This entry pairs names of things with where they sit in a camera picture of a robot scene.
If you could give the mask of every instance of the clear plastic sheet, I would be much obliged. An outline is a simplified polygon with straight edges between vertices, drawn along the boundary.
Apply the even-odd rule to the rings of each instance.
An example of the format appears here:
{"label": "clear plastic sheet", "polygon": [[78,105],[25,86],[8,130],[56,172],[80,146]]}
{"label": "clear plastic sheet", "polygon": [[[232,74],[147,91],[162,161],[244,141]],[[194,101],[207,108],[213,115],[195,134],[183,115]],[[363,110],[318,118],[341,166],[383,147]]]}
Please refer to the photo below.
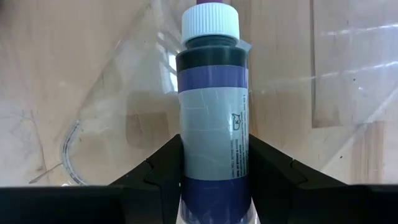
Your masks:
{"label": "clear plastic sheet", "polygon": [[[343,182],[397,183],[397,3],[371,0],[230,2],[241,16],[242,39],[252,44],[249,58],[251,134]],[[12,78],[18,77],[15,75],[18,72],[30,75],[40,68],[40,63],[61,63],[63,58],[53,60],[54,55],[67,48],[77,51],[78,47],[54,47],[47,52],[47,57],[30,55],[31,49],[22,39],[28,36],[22,35],[25,29],[20,31],[15,24],[2,26],[0,38],[4,46],[0,49],[3,55],[0,67],[2,74],[11,74],[0,77],[1,83],[5,83],[0,102],[0,146],[1,158],[5,158],[3,176],[6,176],[2,180],[26,176],[30,184],[106,185],[179,133],[175,56],[182,50],[181,15],[194,3],[145,1],[106,65],[98,69],[102,72],[99,76],[96,73],[98,79],[85,100],[76,100],[81,108],[73,116],[72,112],[62,113],[63,110],[51,113],[50,106],[61,107],[54,106],[59,100],[42,98],[54,92],[53,95],[60,96],[64,92],[73,95],[81,91],[76,82],[70,85],[68,78],[80,82],[88,68],[80,69],[74,77],[68,70],[73,61],[68,61],[53,70],[37,69],[40,75],[48,73],[48,76]],[[50,11],[55,5],[46,7]],[[11,14],[2,16],[13,18]],[[70,19],[69,12],[65,18]],[[29,21],[24,17],[16,19]],[[68,26],[57,27],[68,33]],[[60,30],[48,32],[51,40],[69,38]],[[42,46],[41,36],[33,37],[36,41],[33,43],[39,42],[38,46]],[[87,41],[79,47],[90,44]],[[13,51],[9,48],[13,47],[18,50],[10,53]],[[33,58],[32,64],[15,63]],[[52,79],[64,70],[67,72],[62,80],[66,81]],[[49,83],[43,84],[47,94],[40,91],[42,83],[36,84],[40,78]],[[38,97],[28,97],[31,88]],[[31,109],[30,103],[38,104],[37,108]],[[56,126],[59,129],[49,125],[57,123],[56,118],[62,116],[67,119]],[[31,151],[36,148],[44,149],[44,154],[32,156]],[[61,159],[46,161],[44,169],[35,161],[42,157],[48,159],[50,151],[59,151]],[[32,164],[41,174],[25,174],[18,164]]]}

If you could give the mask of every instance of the bottle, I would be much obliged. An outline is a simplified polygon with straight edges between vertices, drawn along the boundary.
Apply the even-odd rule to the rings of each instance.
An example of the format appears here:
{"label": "bottle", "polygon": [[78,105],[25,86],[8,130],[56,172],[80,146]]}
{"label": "bottle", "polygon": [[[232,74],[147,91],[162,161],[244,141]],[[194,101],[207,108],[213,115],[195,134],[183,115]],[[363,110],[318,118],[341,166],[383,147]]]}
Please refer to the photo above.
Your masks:
{"label": "bottle", "polygon": [[238,12],[204,3],[183,14],[177,61],[184,147],[181,216],[187,223],[248,223],[248,54]]}

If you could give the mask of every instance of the bottle label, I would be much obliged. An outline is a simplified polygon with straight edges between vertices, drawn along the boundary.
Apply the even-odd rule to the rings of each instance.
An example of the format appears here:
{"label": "bottle label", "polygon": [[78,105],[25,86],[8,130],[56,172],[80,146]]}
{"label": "bottle label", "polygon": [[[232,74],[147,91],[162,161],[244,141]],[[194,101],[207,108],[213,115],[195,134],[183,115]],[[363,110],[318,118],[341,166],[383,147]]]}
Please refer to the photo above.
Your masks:
{"label": "bottle label", "polygon": [[185,176],[229,180],[248,174],[248,70],[212,65],[178,75]]}

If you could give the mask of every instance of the bottle cap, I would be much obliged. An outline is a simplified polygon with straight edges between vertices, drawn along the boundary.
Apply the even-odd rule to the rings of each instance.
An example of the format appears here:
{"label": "bottle cap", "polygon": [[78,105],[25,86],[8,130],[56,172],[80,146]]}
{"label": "bottle cap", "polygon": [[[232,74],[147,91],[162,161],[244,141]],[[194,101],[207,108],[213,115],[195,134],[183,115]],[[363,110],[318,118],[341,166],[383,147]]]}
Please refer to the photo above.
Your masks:
{"label": "bottle cap", "polygon": [[192,6],[182,15],[182,39],[188,40],[205,35],[225,35],[239,41],[239,16],[234,7],[218,3]]}

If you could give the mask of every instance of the black holder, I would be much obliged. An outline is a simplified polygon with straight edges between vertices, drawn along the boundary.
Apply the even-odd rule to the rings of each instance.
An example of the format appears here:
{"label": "black holder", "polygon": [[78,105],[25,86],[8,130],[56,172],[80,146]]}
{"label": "black holder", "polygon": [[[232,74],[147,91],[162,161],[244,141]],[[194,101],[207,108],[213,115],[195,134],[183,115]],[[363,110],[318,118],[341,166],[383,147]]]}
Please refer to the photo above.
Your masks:
{"label": "black holder", "polygon": [[[261,223],[395,223],[398,186],[346,185],[249,137],[251,195]],[[174,224],[183,146],[176,135],[104,187],[0,189],[0,223]]]}

